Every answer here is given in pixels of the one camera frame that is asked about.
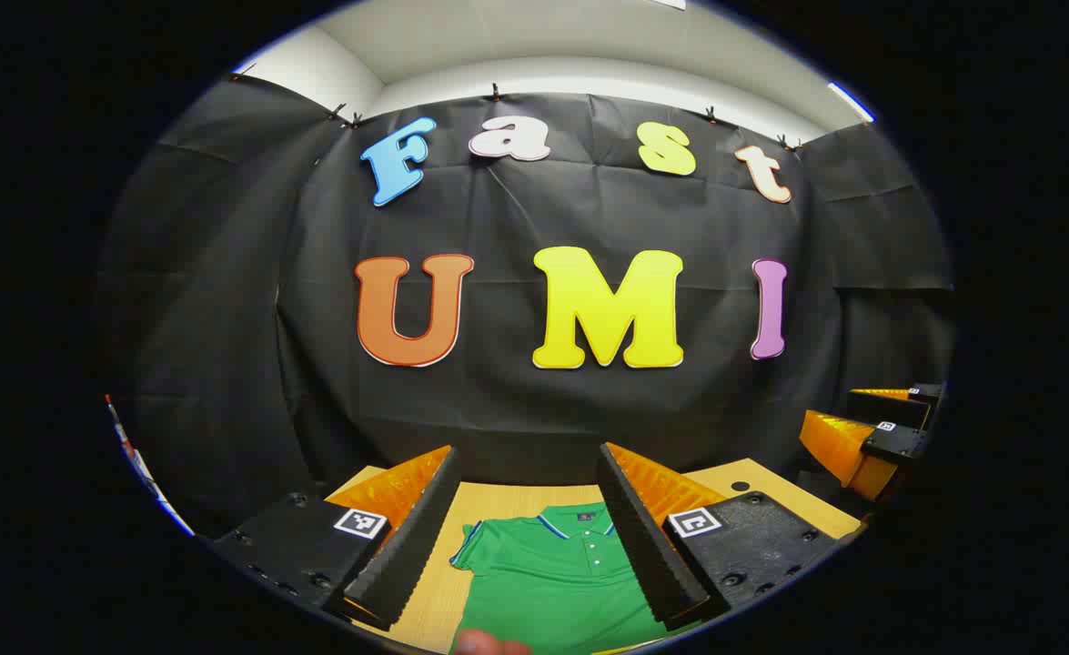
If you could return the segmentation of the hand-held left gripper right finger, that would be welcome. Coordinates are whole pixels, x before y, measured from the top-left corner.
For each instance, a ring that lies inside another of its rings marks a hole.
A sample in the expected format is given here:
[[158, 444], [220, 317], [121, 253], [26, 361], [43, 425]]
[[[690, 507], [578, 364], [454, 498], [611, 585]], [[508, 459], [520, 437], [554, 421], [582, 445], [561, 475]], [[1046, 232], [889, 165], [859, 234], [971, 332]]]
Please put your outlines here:
[[841, 523], [766, 469], [738, 461], [681, 474], [601, 445], [598, 488], [653, 617], [668, 629], [766, 601], [833, 553]]

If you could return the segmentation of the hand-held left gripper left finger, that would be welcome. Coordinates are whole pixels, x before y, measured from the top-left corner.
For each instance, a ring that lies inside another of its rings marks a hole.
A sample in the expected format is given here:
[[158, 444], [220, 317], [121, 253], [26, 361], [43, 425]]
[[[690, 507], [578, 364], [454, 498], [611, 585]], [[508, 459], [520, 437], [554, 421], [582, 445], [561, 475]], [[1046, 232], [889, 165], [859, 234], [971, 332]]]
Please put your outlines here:
[[211, 540], [290, 601], [389, 630], [410, 601], [462, 480], [450, 445], [325, 499], [292, 492]]

